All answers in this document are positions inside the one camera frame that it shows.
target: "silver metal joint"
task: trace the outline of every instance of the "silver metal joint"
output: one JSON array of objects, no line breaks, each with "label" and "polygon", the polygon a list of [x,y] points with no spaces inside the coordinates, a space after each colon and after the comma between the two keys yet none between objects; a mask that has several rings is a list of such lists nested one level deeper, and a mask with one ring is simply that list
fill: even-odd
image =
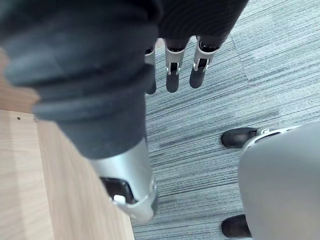
[{"label": "silver metal joint", "polygon": [[200,60],[204,59],[206,60],[206,63],[205,63],[203,72],[205,72],[208,69],[208,66],[211,63],[212,58],[214,57],[218,49],[211,52],[202,51],[200,48],[200,40],[201,40],[200,37],[197,37],[197,43],[196,43],[196,48],[195,48],[194,57],[193,57],[193,69],[195,71],[198,71]]},{"label": "silver metal joint", "polygon": [[177,71],[176,74],[180,73],[181,66],[184,61],[186,49],[181,51],[170,51],[168,49],[167,43],[165,43],[165,65],[166,65],[166,72],[168,75],[171,75],[171,64],[177,63]]},{"label": "silver metal joint", "polygon": [[122,154],[89,162],[113,204],[138,223],[153,219],[158,194],[145,139]]}]

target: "robotic finger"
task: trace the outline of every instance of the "robotic finger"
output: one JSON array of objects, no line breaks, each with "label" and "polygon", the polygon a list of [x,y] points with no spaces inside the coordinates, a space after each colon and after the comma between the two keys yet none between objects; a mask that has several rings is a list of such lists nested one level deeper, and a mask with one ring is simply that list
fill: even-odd
[{"label": "robotic finger", "polygon": [[174,93],[179,87],[179,74],[183,64],[185,50],[189,38],[164,39],[165,65],[166,65],[166,89]]}]

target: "gray carpet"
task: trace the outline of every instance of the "gray carpet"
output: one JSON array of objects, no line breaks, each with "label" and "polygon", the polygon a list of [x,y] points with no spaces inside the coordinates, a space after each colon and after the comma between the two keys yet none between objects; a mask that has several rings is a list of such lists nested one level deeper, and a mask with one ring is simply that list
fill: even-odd
[{"label": "gray carpet", "polygon": [[189,86],[188,44],[176,93],[166,90],[165,51],[157,91],[147,96],[147,134],[160,206],[136,240],[222,240],[223,219],[243,213],[239,150],[222,132],[320,119],[320,2],[251,0],[199,89]]}]

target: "light wood surface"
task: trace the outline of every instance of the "light wood surface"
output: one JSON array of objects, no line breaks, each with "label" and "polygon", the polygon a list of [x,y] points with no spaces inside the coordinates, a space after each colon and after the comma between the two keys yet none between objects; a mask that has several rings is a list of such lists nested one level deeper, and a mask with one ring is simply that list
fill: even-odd
[{"label": "light wood surface", "polygon": [[0,239],[54,239],[37,124],[28,113],[0,110]]},{"label": "light wood surface", "polygon": [[130,218],[58,127],[39,121],[38,135],[55,239],[133,240]]},{"label": "light wood surface", "polygon": [[31,106],[38,96],[31,89],[13,87],[4,77],[4,68],[8,64],[3,50],[0,49],[0,109],[22,113],[31,113]]}]

